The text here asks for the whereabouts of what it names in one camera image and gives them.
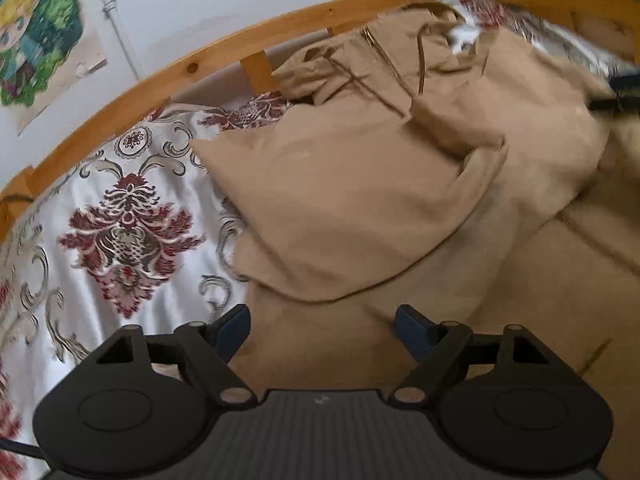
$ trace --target wooden bed frame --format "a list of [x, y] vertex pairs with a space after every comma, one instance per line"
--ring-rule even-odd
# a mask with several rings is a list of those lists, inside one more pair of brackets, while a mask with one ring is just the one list
[[[380, 12], [409, 0], [335, 0], [283, 14], [235, 32], [174, 62], [113, 100], [69, 135], [36, 168], [22, 170], [5, 187], [0, 199], [11, 194], [37, 197], [61, 174], [116, 134], [124, 133], [169, 96], [207, 75], [239, 61], [256, 93], [276, 89], [265, 49], [326, 28], [340, 34], [375, 18]], [[497, 0], [522, 6], [551, 22], [575, 30], [575, 14], [615, 20], [634, 31], [636, 63], [640, 64], [640, 2], [635, 0]], [[0, 240], [26, 202], [0, 205]]]

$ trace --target ribbed gray surface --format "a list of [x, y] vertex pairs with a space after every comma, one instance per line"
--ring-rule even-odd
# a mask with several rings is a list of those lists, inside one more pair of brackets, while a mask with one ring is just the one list
[[[75, 477], [55, 472], [49, 478], [72, 480]], [[390, 408], [375, 392], [271, 392], [254, 410], [223, 415], [202, 446], [182, 462], [141, 478], [499, 480], [515, 477], [485, 471], [467, 462], [440, 440], [426, 416]], [[562, 478], [597, 480], [600, 477], [595, 472], [583, 471]]]

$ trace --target white wall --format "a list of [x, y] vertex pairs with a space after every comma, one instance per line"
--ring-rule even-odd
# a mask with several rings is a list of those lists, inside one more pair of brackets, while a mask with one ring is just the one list
[[[329, 0], [117, 0], [126, 34], [147, 74], [240, 28], [325, 1]], [[25, 166], [36, 166], [74, 129], [136, 82], [102, 15], [100, 0], [82, 2], [84, 12], [98, 23], [108, 65], [78, 81], [20, 136], [0, 108], [0, 189]]]

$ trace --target white patterned fabric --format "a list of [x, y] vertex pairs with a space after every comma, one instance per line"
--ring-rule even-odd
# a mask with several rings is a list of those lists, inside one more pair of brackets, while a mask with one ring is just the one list
[[[440, 1], [467, 21], [453, 49], [503, 25], [602, 75], [636, 70], [526, 12]], [[276, 121], [288, 106], [278, 94], [238, 110], [172, 105], [105, 143], [16, 222], [0, 248], [0, 436], [35, 444], [39, 400], [123, 324], [171, 333], [244, 300], [229, 267], [242, 221], [187, 141]], [[0, 452], [0, 478], [31, 480], [46, 468]]]

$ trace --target cartoon face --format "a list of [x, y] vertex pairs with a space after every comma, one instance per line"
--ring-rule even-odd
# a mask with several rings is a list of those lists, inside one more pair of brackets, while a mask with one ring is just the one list
[[18, 9], [16, 17], [12, 23], [0, 28], [0, 52], [5, 52], [14, 46], [23, 36], [27, 25], [33, 16], [30, 7], [25, 6]]

